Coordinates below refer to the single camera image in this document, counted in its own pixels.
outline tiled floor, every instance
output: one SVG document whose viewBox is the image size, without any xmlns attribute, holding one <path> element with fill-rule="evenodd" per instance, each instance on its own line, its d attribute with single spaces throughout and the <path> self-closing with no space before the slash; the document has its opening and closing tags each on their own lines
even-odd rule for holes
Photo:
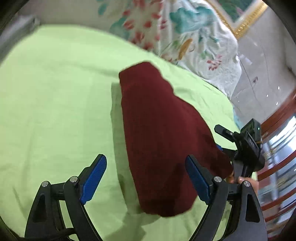
<svg viewBox="0 0 296 241">
<path fill-rule="evenodd" d="M 231 98 L 242 123 L 263 122 L 296 87 L 285 60 L 285 27 L 268 8 L 239 39 L 242 76 Z"/>
</svg>

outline pink flower pattern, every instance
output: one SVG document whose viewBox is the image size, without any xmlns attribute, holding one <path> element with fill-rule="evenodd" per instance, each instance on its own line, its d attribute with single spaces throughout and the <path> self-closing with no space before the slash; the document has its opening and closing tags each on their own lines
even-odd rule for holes
<svg viewBox="0 0 296 241">
<path fill-rule="evenodd" d="M 221 65 L 222 60 L 221 60 L 222 55 L 218 54 L 214 60 L 208 60 L 207 63 L 210 64 L 209 70 L 215 70 Z"/>
<path fill-rule="evenodd" d="M 163 2 L 164 0 L 132 0 L 130 7 L 122 13 L 126 18 L 123 26 L 130 32 L 130 42 L 148 51 L 153 50 L 154 45 L 160 41 L 160 31 L 166 28 L 167 20 L 161 14 Z"/>
</svg>

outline dark red cloth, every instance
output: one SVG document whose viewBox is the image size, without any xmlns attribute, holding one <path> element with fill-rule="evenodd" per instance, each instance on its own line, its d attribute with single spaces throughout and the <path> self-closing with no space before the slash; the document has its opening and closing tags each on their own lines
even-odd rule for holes
<svg viewBox="0 0 296 241">
<path fill-rule="evenodd" d="M 142 210 L 163 217 L 189 210 L 197 193 L 185 158 L 193 154 L 213 175 L 225 178 L 233 170 L 228 156 L 197 110 L 176 97 L 150 63 L 120 72 L 119 79 L 129 167 Z"/>
</svg>

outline human hand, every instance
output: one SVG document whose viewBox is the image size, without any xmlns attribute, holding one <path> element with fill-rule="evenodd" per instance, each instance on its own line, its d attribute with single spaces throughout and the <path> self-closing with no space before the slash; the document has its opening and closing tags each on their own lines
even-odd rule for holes
<svg viewBox="0 0 296 241">
<path fill-rule="evenodd" d="M 228 177 L 226 177 L 226 181 L 228 183 L 234 183 L 234 172 L 232 172 Z M 259 190 L 259 182 L 250 178 L 250 177 L 239 177 L 237 179 L 237 183 L 238 184 L 241 184 L 243 181 L 249 181 L 255 191 L 255 193 L 257 194 L 258 193 L 258 190 Z"/>
</svg>

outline gold picture frame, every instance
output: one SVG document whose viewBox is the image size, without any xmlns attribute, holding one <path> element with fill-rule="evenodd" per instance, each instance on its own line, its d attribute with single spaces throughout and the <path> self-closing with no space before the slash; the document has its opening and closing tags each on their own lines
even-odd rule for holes
<svg viewBox="0 0 296 241">
<path fill-rule="evenodd" d="M 248 28 L 261 16 L 261 14 L 266 10 L 268 7 L 262 0 L 249 0 L 251 3 L 242 11 L 240 8 L 237 7 L 239 10 L 240 16 L 231 16 L 227 13 L 227 10 L 223 8 L 220 3 L 226 2 L 226 0 L 206 0 L 216 11 L 221 21 L 224 25 L 231 30 L 234 34 L 236 39 L 239 39 L 247 30 Z M 227 0 L 227 4 L 232 4 L 234 6 L 234 2 L 238 0 Z"/>
</svg>

